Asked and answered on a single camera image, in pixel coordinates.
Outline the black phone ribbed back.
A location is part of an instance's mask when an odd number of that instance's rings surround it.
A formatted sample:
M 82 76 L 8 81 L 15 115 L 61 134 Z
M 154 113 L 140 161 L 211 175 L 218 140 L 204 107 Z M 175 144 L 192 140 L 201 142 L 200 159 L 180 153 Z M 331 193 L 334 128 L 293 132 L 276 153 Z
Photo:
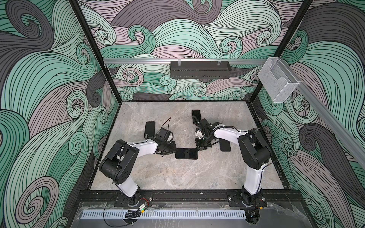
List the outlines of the black phone ribbed back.
M 200 110 L 192 110 L 192 116 L 194 116 L 198 121 L 200 121 L 201 120 Z

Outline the black phone glossy screen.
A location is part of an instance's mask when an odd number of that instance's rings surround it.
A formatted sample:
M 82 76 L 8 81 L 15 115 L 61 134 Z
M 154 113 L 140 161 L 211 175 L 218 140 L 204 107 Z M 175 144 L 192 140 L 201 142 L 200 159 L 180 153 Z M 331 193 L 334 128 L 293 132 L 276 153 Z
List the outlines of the black phone glossy screen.
M 197 160 L 198 159 L 197 148 L 176 148 L 175 158 L 181 160 Z

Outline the clear plastic wall bin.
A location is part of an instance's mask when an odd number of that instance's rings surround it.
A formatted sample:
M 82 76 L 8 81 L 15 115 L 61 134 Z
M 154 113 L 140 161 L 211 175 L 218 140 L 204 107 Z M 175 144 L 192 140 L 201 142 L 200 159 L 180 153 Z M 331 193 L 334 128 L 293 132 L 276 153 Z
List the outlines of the clear plastic wall bin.
M 299 80 L 289 64 L 278 57 L 268 58 L 258 77 L 274 103 L 284 103 L 299 86 Z

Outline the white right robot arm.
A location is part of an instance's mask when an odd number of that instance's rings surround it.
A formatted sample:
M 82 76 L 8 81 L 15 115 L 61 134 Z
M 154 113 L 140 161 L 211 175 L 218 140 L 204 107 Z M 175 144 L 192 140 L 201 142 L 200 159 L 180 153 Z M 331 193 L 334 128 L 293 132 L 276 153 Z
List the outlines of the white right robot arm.
M 216 139 L 238 145 L 247 166 L 241 194 L 243 204 L 252 206 L 257 201 L 263 202 L 262 177 L 265 167 L 269 165 L 271 151 L 259 129 L 238 130 L 234 126 L 220 124 L 214 128 L 211 126 L 196 128 L 195 136 L 199 149 L 209 147 L 211 141 Z

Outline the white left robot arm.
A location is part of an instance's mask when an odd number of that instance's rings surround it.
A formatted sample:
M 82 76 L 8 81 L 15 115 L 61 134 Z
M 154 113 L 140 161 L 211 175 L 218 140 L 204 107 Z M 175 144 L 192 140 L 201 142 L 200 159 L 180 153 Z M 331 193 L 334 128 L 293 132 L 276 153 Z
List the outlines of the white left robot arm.
M 125 196 L 134 198 L 139 186 L 130 175 L 137 158 L 157 152 L 167 155 L 175 151 L 174 141 L 163 142 L 147 139 L 143 142 L 128 143 L 118 140 L 100 163 L 99 170 L 110 178 Z

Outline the black phone case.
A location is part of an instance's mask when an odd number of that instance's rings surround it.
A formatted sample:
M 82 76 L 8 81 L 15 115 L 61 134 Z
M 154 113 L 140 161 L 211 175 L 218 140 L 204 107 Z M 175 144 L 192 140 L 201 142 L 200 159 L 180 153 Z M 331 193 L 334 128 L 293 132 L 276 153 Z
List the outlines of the black phone case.
M 145 123 L 144 138 L 151 138 L 155 135 L 156 123 L 155 121 L 147 121 Z

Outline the black wall tray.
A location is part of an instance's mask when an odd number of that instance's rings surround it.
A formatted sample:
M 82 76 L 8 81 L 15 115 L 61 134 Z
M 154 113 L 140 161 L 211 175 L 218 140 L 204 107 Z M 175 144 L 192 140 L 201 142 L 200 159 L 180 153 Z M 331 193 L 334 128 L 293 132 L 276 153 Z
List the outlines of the black wall tray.
M 228 61 L 178 60 L 170 62 L 170 76 L 174 79 L 229 78 L 232 68 Z

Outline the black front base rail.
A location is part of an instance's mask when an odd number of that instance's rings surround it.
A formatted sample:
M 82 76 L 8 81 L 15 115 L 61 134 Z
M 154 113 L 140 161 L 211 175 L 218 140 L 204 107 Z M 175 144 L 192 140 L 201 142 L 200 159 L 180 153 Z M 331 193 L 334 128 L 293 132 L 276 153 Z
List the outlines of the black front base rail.
M 141 190 L 132 200 L 117 190 L 84 190 L 79 193 L 76 203 L 109 202 L 117 206 L 134 206 L 136 203 L 148 203 L 158 208 L 168 203 L 217 203 L 230 207 L 244 208 L 241 190 Z

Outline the aluminium right wall rail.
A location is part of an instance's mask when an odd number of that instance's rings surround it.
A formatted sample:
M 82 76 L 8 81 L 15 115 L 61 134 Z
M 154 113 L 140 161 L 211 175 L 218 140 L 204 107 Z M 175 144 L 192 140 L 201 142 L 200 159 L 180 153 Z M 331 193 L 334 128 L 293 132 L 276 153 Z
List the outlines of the aluminium right wall rail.
M 289 81 L 298 84 L 297 89 L 310 103 L 311 107 L 327 123 L 345 149 L 364 168 L 365 142 L 363 140 L 358 141 L 360 136 L 356 135 L 354 130 L 346 128 L 337 119 L 337 116 L 331 112 L 335 108 L 335 102 L 339 103 L 340 95 L 344 95 L 345 91 L 341 93 L 337 85 L 330 88 L 325 81 L 321 80 L 319 74 L 303 64 L 294 64 L 294 67 L 291 67 L 281 58 L 279 58 L 279 63 L 283 75 Z

